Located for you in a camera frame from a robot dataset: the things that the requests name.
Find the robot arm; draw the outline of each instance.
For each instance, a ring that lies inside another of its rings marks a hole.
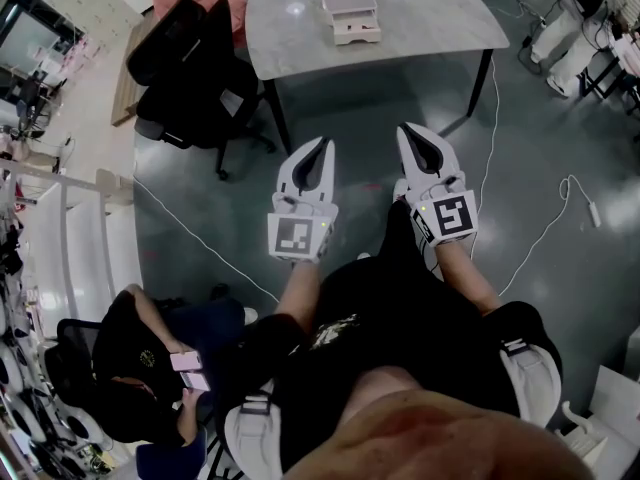
[[[282,164],[268,215],[271,256],[318,262],[324,254],[338,216],[334,167],[335,144],[327,137],[307,142]]]
[[[411,217],[431,247],[462,240],[478,230],[473,190],[465,189],[465,175],[446,140],[417,124],[397,129],[409,191]]]

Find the blue jeans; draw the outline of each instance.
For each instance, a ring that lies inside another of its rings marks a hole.
[[[223,298],[199,306],[170,309],[162,317],[173,336],[197,350],[202,361],[202,373],[211,392],[200,397],[199,403],[210,405],[219,384],[219,366],[215,353],[237,341],[244,332],[244,308],[237,300]]]

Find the shoulder strap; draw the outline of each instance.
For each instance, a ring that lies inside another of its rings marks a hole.
[[[227,414],[224,433],[231,456],[251,480],[280,480],[280,408],[271,403],[273,381],[247,395]]]

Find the hair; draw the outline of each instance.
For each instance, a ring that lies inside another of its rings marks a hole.
[[[145,440],[147,429],[155,421],[157,402],[142,389],[109,380],[98,383],[91,410],[87,412],[109,437],[133,443]]]

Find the white cord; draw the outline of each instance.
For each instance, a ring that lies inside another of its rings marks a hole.
[[[275,295],[273,295],[273,293],[271,293],[271,292],[269,292],[269,291],[265,290],[265,289],[264,289],[264,288],[262,288],[260,285],[258,285],[258,284],[253,280],[253,279],[251,279],[247,274],[245,274],[244,272],[241,272],[241,271],[240,271],[240,270],[238,270],[236,267],[234,267],[231,263],[229,263],[227,260],[225,260],[225,259],[220,255],[220,253],[218,253],[218,251],[216,251],[215,249],[212,249],[211,247],[209,247],[209,246],[204,242],[204,240],[202,240],[202,238],[200,238],[200,237],[199,237],[198,235],[196,235],[193,231],[191,231],[187,226],[185,226],[185,225],[182,223],[182,221],[181,221],[178,217],[176,217],[176,216],[171,212],[171,210],[169,210],[169,208],[167,208],[167,207],[165,206],[165,204],[164,204],[162,201],[160,201],[160,199],[158,199],[158,198],[153,194],[153,192],[151,192],[151,190],[149,190],[149,189],[144,185],[144,183],[142,183],[138,178],[136,178],[136,177],[135,177],[135,175],[133,176],[133,179],[134,179],[134,181],[135,181],[138,185],[140,185],[143,189],[145,189],[145,190],[146,190],[146,192],[147,192],[147,193],[148,193],[148,194],[149,194],[153,199],[155,199],[155,200],[156,200],[156,202],[157,202],[158,204],[160,204],[160,206],[162,206],[162,208],[164,208],[164,210],[165,210],[169,215],[171,215],[171,216],[174,218],[174,220],[175,220],[178,224],[180,224],[180,225],[184,228],[184,230],[185,230],[187,233],[189,233],[193,238],[195,238],[196,240],[198,240],[198,241],[199,241],[199,242],[204,246],[204,248],[205,248],[205,249],[207,249],[208,251],[211,251],[213,254],[215,254],[215,255],[220,259],[220,261],[222,261],[222,263],[224,263],[224,264],[225,264],[225,265],[227,265],[231,270],[236,271],[236,272],[237,272],[238,274],[240,274],[242,277],[244,277],[245,279],[247,279],[247,280],[248,280],[248,281],[249,281],[253,286],[255,286],[258,290],[260,290],[260,291],[261,291],[261,292],[263,292],[263,293],[266,293],[269,297],[271,297],[271,298],[272,298],[273,300],[275,300],[276,302],[280,302],[280,301],[276,298],[276,296],[275,296]]]
[[[509,282],[507,283],[507,286],[505,286],[504,290],[502,290],[500,292],[500,294],[499,294],[500,297],[502,297],[502,294],[504,294],[504,292],[506,292],[509,288],[511,288],[511,285],[513,284],[513,281],[515,280],[516,276],[518,275],[518,272],[520,272],[522,267],[524,267],[525,263],[529,259],[529,256],[531,256],[531,253],[533,252],[533,249],[535,249],[536,245],[538,245],[542,241],[542,239],[547,234],[547,231],[549,231],[549,228],[551,228],[551,226],[553,226],[556,222],[558,222],[560,220],[560,217],[562,217],[562,215],[564,214],[564,211],[567,209],[567,204],[569,203],[569,194],[571,193],[571,178],[573,178],[575,180],[575,182],[578,184],[578,187],[580,187],[580,192],[582,192],[582,195],[585,197],[587,202],[589,204],[592,203],[591,199],[589,199],[589,196],[587,195],[587,193],[582,188],[582,185],[580,185],[580,181],[578,181],[578,178],[576,178],[573,174],[569,174],[569,176],[567,176],[566,178],[562,178],[562,181],[560,182],[560,185],[558,185],[558,193],[560,194],[560,199],[562,199],[564,201],[564,204],[562,205],[562,210],[560,210],[560,213],[558,213],[558,215],[556,215],[555,219],[553,219],[551,222],[549,222],[549,224],[547,224],[547,227],[544,228],[544,231],[542,232],[540,237],[535,242],[533,242],[533,245],[529,249],[529,252],[525,256],[524,260],[522,260],[522,263],[520,263],[520,265],[518,266],[516,271],[513,273],[513,275],[511,276],[511,279],[509,279]],[[565,195],[562,195],[562,185],[564,183],[567,184],[567,192],[566,192]]]
[[[500,93],[498,91],[498,82],[496,81],[496,64],[493,61],[493,58],[491,58],[491,66],[493,68],[493,71],[492,71],[493,85],[496,88],[496,100],[497,100],[497,102],[496,102],[496,124],[494,125],[493,133],[491,134],[491,150],[489,151],[489,156],[487,158],[487,164],[486,164],[485,170],[484,170],[484,178],[482,178],[482,183],[480,183],[480,204],[478,205],[478,218],[480,217],[480,210],[482,210],[482,203],[484,202],[483,201],[484,185],[485,185],[485,183],[487,181],[487,177],[489,176],[489,165],[491,164],[491,158],[493,157],[493,152],[495,150],[496,130],[498,129],[498,113],[500,111]],[[536,245],[538,245],[542,241],[542,239],[545,237],[545,235],[547,234],[547,231],[549,231],[551,226],[553,226],[556,222],[558,222],[558,220],[560,220],[562,215],[564,215],[564,211],[567,209],[567,204],[569,203],[569,195],[571,193],[571,179],[573,179],[578,184],[578,187],[580,188],[580,192],[582,192],[582,195],[587,200],[589,205],[591,205],[593,203],[593,201],[591,201],[591,199],[589,198],[587,193],[582,188],[582,185],[580,184],[580,181],[578,180],[578,178],[576,178],[573,174],[569,174],[566,178],[562,178],[562,181],[560,181],[560,185],[558,186],[558,193],[560,194],[560,199],[562,199],[564,201],[564,205],[562,206],[562,210],[560,210],[560,213],[558,213],[558,215],[556,215],[556,217],[551,222],[549,222],[549,224],[547,224],[547,227],[544,228],[544,231],[542,232],[540,237],[529,248],[529,252],[525,256],[524,260],[522,260],[522,263],[520,263],[520,265],[518,265],[518,268],[515,270],[515,272],[511,276],[511,279],[509,279],[509,282],[507,283],[507,286],[505,286],[505,288],[499,293],[500,297],[502,297],[502,295],[509,288],[511,288],[511,285],[513,284],[513,281],[515,280],[516,276],[518,275],[518,272],[520,272],[520,270],[522,270],[522,268],[525,266],[525,264],[527,263],[527,260],[531,256],[531,253],[533,253],[533,250],[535,249]],[[562,185],[564,183],[567,184],[567,192],[566,192],[565,195],[562,195]],[[471,259],[473,259],[473,252],[474,252],[475,247],[476,247],[476,240],[478,239],[478,234],[479,234],[479,232],[476,233],[476,235],[473,237],[473,243],[471,244],[471,255],[470,255]]]
[[[500,112],[500,93],[498,92],[498,82],[496,81],[496,63],[491,57],[491,67],[493,69],[491,75],[493,77],[493,85],[496,88],[496,124],[493,127],[493,133],[491,134],[491,150],[489,151],[489,157],[487,158],[487,165],[484,168],[484,178],[480,183],[480,205],[478,206],[478,218],[480,217],[480,211],[482,210],[482,203],[484,202],[484,184],[489,177],[489,165],[491,164],[491,158],[493,157],[493,151],[496,145],[496,131],[498,130],[498,112]],[[473,243],[471,244],[471,259],[473,259],[473,251],[476,248],[476,240],[478,239],[478,233],[473,237]]]
[[[542,16],[540,15],[540,13],[538,13],[538,11],[536,11],[531,5],[529,5],[527,2],[518,2],[518,7],[520,7],[520,14],[511,14],[510,12],[507,11],[503,11],[502,9],[500,9],[499,7],[492,7],[489,6],[489,9],[493,9],[494,11],[498,11],[499,13],[504,14],[505,16],[509,16],[511,18],[515,18],[516,20],[519,20],[520,18],[522,18],[524,16],[524,13],[527,12],[528,14],[530,14],[531,16],[533,16],[534,18],[542,18]]]

